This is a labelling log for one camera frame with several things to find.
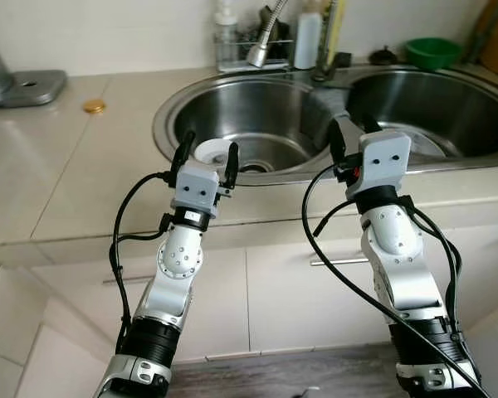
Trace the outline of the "cream kitchen base cabinet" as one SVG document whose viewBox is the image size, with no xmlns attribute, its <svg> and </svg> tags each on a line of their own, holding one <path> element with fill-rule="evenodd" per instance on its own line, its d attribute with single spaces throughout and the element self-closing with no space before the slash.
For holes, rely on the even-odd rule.
<svg viewBox="0 0 498 398">
<path fill-rule="evenodd" d="M 498 398 L 498 241 L 458 243 L 457 316 L 483 386 Z M 2 265 L 25 266 L 112 340 L 120 299 L 106 246 L 55 263 L 30 244 L 0 246 Z M 333 276 L 305 242 L 208 250 L 177 348 L 180 361 L 389 342 L 385 315 Z"/>
</svg>

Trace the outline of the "white plastic bottle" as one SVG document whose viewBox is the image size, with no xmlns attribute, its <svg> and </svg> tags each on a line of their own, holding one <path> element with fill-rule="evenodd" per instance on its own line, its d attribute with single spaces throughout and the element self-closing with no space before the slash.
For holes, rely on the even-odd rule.
<svg viewBox="0 0 498 398">
<path fill-rule="evenodd" d="M 317 60 L 320 33 L 322 30 L 321 0 L 305 0 L 297 20 L 295 34 L 295 50 L 292 56 L 292 67 L 297 70 L 310 70 Z"/>
</svg>

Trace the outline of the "white plate with blue pattern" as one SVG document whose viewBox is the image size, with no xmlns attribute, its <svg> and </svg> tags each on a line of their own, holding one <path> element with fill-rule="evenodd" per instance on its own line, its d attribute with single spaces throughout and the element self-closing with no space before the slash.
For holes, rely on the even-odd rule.
<svg viewBox="0 0 498 398">
<path fill-rule="evenodd" d="M 409 129 L 401 129 L 401 132 L 411 139 L 411 153 L 413 156 L 431 158 L 455 158 L 462 156 L 461 151 L 459 151 L 459 148 L 455 144 L 434 133 Z"/>
</svg>

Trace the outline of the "small white bowl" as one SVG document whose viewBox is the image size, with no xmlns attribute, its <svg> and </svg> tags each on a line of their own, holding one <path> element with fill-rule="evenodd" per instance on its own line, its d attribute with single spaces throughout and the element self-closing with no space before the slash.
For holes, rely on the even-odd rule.
<svg viewBox="0 0 498 398">
<path fill-rule="evenodd" d="M 231 158 L 230 149 L 233 141 L 226 138 L 212 138 L 197 145 L 193 150 L 193 159 L 212 167 L 225 167 Z"/>
</svg>

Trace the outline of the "black sink plug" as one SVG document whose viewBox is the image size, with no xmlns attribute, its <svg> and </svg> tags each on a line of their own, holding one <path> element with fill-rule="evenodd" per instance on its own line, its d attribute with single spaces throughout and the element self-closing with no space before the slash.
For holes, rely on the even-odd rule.
<svg viewBox="0 0 498 398">
<path fill-rule="evenodd" d="M 368 61 L 370 65 L 374 66 L 391 66 L 398 63 L 398 56 L 389 49 L 389 46 L 383 46 L 382 49 L 373 51 L 368 56 Z"/>
</svg>

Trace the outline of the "green plastic bowl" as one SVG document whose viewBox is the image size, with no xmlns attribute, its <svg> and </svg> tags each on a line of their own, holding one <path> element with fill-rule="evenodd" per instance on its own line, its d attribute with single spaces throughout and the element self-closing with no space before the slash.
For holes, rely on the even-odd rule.
<svg viewBox="0 0 498 398">
<path fill-rule="evenodd" d="M 462 54 L 462 46 L 450 39 L 423 37 L 406 41 L 408 64 L 424 70 L 447 69 L 457 63 Z"/>
</svg>

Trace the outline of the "stainless steel double sink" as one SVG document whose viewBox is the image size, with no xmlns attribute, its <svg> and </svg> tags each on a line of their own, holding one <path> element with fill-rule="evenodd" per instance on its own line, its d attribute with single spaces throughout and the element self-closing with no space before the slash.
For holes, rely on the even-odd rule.
<svg viewBox="0 0 498 398">
<path fill-rule="evenodd" d="M 358 152 L 364 117 L 386 130 L 423 130 L 455 144 L 461 157 L 411 154 L 408 173 L 498 167 L 498 75 L 470 67 L 355 66 L 325 82 L 306 71 L 208 77 L 169 96 L 154 115 L 155 147 L 173 159 L 177 136 L 195 144 L 239 145 L 238 185 L 309 181 L 331 163 L 329 122 L 340 119 L 348 152 Z"/>
</svg>

